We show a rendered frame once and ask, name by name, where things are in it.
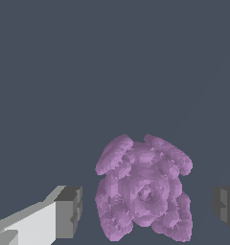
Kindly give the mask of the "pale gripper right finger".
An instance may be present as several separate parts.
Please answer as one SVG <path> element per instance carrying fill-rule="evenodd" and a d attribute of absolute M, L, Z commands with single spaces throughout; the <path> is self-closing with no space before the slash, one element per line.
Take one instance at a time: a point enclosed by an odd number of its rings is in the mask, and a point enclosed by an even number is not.
<path fill-rule="evenodd" d="M 213 187 L 212 194 L 215 215 L 230 228 L 230 186 Z"/>

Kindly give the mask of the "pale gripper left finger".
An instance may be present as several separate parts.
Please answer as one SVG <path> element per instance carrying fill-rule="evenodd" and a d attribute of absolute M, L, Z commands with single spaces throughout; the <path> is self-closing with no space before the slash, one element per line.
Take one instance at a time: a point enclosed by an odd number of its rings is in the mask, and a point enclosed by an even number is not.
<path fill-rule="evenodd" d="M 52 245 L 73 238 L 81 219 L 82 187 L 57 186 L 42 202 L 0 220 L 0 245 Z"/>

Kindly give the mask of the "purple lumpy toy figure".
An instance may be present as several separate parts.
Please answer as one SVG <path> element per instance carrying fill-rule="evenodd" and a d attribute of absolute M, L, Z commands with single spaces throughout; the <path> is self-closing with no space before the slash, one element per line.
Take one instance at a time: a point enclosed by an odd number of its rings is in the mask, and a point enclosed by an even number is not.
<path fill-rule="evenodd" d="M 103 179 L 95 201 L 105 236 L 118 241 L 138 225 L 175 241 L 189 241 L 191 200 L 179 177 L 192 168 L 183 151 L 150 134 L 141 143 L 127 135 L 111 141 L 96 164 Z"/>

